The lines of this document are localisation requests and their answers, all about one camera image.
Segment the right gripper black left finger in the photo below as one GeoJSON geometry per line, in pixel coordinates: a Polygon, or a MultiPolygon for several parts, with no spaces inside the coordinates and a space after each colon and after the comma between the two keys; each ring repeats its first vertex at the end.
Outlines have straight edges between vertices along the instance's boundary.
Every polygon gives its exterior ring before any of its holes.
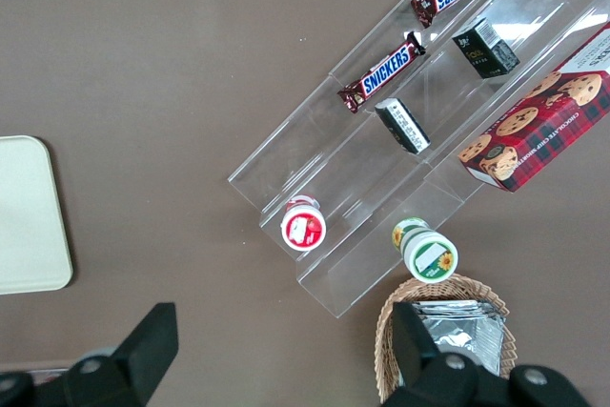
{"type": "Polygon", "coordinates": [[[3,406],[145,406],[178,353],[176,307],[158,303],[108,356],[83,358],[36,385],[32,374],[1,375],[3,406]]]}

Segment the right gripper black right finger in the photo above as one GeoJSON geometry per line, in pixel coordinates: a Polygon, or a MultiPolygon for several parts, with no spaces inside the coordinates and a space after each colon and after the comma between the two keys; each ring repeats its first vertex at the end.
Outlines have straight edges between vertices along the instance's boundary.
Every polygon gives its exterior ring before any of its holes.
{"type": "Polygon", "coordinates": [[[539,365],[518,365],[507,379],[468,356],[442,353],[413,306],[393,309],[393,349],[404,384],[384,406],[587,406],[563,374],[539,365]]]}

